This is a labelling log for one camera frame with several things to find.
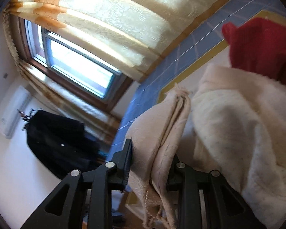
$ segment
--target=red garment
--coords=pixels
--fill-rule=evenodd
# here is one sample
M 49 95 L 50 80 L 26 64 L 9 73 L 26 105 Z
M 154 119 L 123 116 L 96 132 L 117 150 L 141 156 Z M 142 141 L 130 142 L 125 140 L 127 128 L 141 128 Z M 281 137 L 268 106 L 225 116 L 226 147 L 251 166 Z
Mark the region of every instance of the red garment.
M 233 68 L 255 72 L 286 85 L 286 27 L 254 18 L 240 27 L 224 24 Z

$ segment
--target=orange and white curtain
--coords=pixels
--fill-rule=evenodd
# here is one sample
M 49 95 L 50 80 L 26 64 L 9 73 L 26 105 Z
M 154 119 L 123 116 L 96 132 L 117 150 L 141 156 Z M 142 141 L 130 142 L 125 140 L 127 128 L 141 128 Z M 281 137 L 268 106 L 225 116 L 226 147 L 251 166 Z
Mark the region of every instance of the orange and white curtain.
M 227 1 L 11 0 L 9 10 L 141 81 Z

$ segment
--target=triangular cutout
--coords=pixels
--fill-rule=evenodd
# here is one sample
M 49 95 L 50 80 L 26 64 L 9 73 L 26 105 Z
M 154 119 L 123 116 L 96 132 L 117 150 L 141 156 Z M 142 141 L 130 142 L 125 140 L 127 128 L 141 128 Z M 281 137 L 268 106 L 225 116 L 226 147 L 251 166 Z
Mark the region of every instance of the triangular cutout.
M 225 186 L 221 186 L 221 193 L 229 216 L 234 216 L 245 211 L 242 205 Z
M 68 194 L 69 185 L 65 184 L 62 189 L 46 205 L 45 211 L 60 216 L 63 212 L 64 203 Z

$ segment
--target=blue tiled wall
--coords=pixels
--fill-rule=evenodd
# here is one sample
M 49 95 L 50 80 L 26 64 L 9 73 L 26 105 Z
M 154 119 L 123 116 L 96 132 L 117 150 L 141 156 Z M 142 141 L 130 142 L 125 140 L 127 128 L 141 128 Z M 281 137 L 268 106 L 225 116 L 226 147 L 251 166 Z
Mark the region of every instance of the blue tiled wall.
M 280 0 L 231 0 L 183 40 L 137 89 L 122 119 L 107 160 L 112 158 L 114 152 L 122 149 L 125 134 L 132 122 L 156 104 L 159 91 L 223 39 L 223 24 L 232 22 L 239 26 L 262 9 L 286 17 L 286 9 Z

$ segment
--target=yellow edge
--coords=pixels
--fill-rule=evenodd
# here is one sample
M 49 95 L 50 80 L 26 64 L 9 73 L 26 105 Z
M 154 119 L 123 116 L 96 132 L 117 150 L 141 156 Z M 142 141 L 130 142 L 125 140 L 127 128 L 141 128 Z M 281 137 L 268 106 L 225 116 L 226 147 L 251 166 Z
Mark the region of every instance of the yellow edge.
M 262 10 L 259 13 L 257 13 L 252 18 L 265 18 L 272 20 L 278 24 L 281 24 L 283 26 L 286 26 L 286 18 L 278 15 L 276 13 Z M 219 42 L 216 46 L 214 46 L 212 49 L 210 49 L 207 53 L 205 53 L 203 56 L 201 56 L 199 59 L 197 59 L 194 63 L 192 63 L 188 68 L 186 68 L 183 72 L 181 72 L 178 76 L 176 76 L 171 82 L 169 82 L 166 86 L 164 86 L 161 91 L 159 92 L 159 97 L 157 103 L 162 102 L 165 99 L 165 94 L 174 87 L 175 83 L 180 83 L 182 80 L 187 78 L 190 74 L 192 74 L 194 71 L 199 69 L 201 66 L 203 66 L 205 63 L 207 63 L 209 60 L 211 60 L 213 57 L 215 57 L 218 53 L 220 53 L 222 50 L 224 50 L 228 46 L 228 43 L 226 40 L 222 40 Z

